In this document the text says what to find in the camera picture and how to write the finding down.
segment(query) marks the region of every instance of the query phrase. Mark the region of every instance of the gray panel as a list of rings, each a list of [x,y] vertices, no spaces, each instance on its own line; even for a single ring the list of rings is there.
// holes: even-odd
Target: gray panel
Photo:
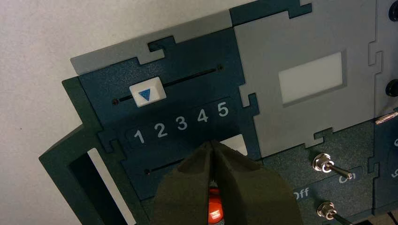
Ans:
[[[368,43],[375,36],[375,0],[314,0],[313,12],[289,19],[286,12],[235,27],[246,84],[243,105],[256,93],[254,117],[263,157],[305,143],[314,133],[338,131],[374,115],[374,68]],[[339,89],[283,105],[278,72],[342,52],[345,83]]]
[[[173,36],[176,43],[180,43],[229,27],[232,27],[231,16],[230,12],[226,10],[175,27],[130,39],[94,52],[86,53],[74,57],[70,59],[70,61],[78,75],[134,57],[138,58],[140,64],[145,64],[164,58],[163,50],[149,51],[148,43],[150,42]]]
[[[393,79],[398,79],[398,22],[388,17],[388,11],[396,0],[377,1],[376,37],[369,44],[369,64],[380,64],[375,76],[375,116],[382,116],[398,107],[398,97],[389,97],[385,88]],[[376,54],[382,60],[375,61]]]

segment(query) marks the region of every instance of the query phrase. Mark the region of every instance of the screw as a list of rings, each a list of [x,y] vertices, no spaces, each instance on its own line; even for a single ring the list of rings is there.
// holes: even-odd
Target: screw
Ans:
[[[112,105],[117,105],[119,104],[119,100],[117,100],[116,98],[112,100]]]

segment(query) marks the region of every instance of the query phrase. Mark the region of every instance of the metal toggle switch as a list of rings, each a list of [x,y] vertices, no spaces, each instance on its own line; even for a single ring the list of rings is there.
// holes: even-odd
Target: metal toggle switch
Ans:
[[[325,217],[327,220],[337,220],[339,223],[342,225],[352,225],[352,223],[340,215],[337,214],[337,211],[335,210],[335,205],[332,202],[324,202],[320,204],[318,209],[316,210],[316,213],[320,217]]]
[[[334,164],[335,163],[332,160],[330,160],[330,155],[328,155],[326,153],[321,153],[314,158],[312,167],[316,171],[322,171],[325,173],[329,173],[330,171],[333,170],[336,173],[347,178],[348,180],[351,180],[353,178],[353,175],[351,172],[343,170],[342,168],[339,168],[339,167],[335,166]]]

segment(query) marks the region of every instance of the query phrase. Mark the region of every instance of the number 5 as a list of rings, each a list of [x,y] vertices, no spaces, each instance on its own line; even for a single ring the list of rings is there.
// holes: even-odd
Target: number 5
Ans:
[[[225,104],[226,104],[226,102],[221,102],[221,103],[218,104],[218,111],[220,112],[219,115],[220,115],[221,117],[224,117],[224,116],[228,115],[228,113],[229,113],[227,107],[222,107],[222,106],[225,105]]]

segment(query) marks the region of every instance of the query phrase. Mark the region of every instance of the puzzle piece panel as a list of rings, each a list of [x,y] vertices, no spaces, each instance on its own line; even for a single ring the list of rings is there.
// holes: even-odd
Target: puzzle piece panel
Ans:
[[[293,19],[284,12],[234,28],[246,79],[241,97],[247,105],[246,96],[257,95],[260,114],[254,121],[263,157],[302,143],[313,146],[322,142],[314,140],[318,131],[373,118],[367,45],[375,32],[375,1],[315,0],[312,7]],[[283,103],[280,72],[335,53],[341,53],[340,86]]]
[[[152,197],[163,175],[204,141],[242,134],[247,156],[260,158],[253,122],[255,95],[242,107],[245,80],[231,29],[176,44],[167,37],[149,44],[165,58],[140,65],[126,60],[79,77],[104,131],[105,150],[123,147],[122,165],[140,199]],[[166,98],[137,107],[129,87],[159,77]]]
[[[378,0],[375,41],[369,44],[369,64],[380,68],[375,75],[375,117],[388,114],[398,107],[398,97],[386,94],[387,84],[398,79],[398,22],[389,18],[396,0]],[[376,60],[381,54],[382,60]]]
[[[106,48],[86,53],[70,59],[78,75],[85,74],[109,65],[138,58],[140,64],[146,64],[164,57],[163,51],[150,51],[148,43],[174,36],[177,43],[223,30],[232,26],[229,11],[222,11],[197,20],[186,22],[171,28],[160,30],[138,38],[130,39]]]
[[[380,172],[375,179],[375,212],[385,213],[398,206],[398,118],[375,125],[375,156],[369,159],[371,171],[376,163]]]
[[[367,172],[367,158],[373,154],[373,122],[331,133],[326,130],[324,143],[305,148],[300,145],[263,159],[266,168],[278,173],[291,185],[306,225],[320,225],[323,218],[316,215],[323,201],[332,201],[338,213],[353,221],[371,214],[373,178],[377,172]],[[312,167],[313,159],[320,153],[330,154],[336,166],[354,173],[353,180],[323,173]]]
[[[230,9],[234,26],[283,11],[288,11],[289,18],[294,18],[312,12],[312,7],[310,3],[301,5],[300,0],[257,0]]]

